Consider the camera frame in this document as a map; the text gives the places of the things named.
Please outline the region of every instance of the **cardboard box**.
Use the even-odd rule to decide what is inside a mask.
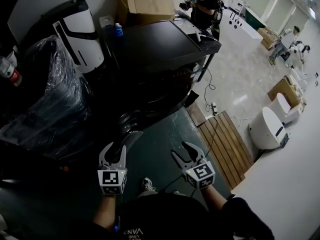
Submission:
[[[285,77],[268,92],[268,96],[272,102],[275,100],[278,93],[283,94],[292,109],[299,105],[300,102],[296,96],[295,88],[289,84]]]
[[[123,27],[173,20],[174,17],[173,0],[118,0],[116,22]]]
[[[278,37],[275,34],[270,32],[272,31],[268,27],[258,29],[258,33],[260,34],[260,36],[263,37],[261,44],[268,50],[272,48],[272,46],[274,45],[274,42],[278,39]]]

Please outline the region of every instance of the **wooden pallet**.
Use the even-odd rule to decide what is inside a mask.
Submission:
[[[253,165],[248,149],[226,111],[210,118],[198,127],[210,147],[209,154],[231,189],[245,179]]]

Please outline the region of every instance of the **shoe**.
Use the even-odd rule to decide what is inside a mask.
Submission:
[[[141,186],[144,191],[156,191],[156,188],[152,186],[152,181],[147,177],[142,180]]]

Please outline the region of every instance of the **plastic-wrapped object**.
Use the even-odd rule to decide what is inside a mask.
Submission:
[[[61,40],[51,36],[31,46],[19,70],[25,81],[6,104],[0,140],[53,159],[90,146],[92,93]]]

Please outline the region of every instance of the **bottle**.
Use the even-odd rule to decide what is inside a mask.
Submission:
[[[19,86],[22,82],[22,76],[19,72],[11,65],[10,61],[0,56],[0,75],[3,78],[9,79],[15,86]]]
[[[124,35],[122,31],[122,26],[119,23],[115,24],[115,36],[116,37],[122,37]]]

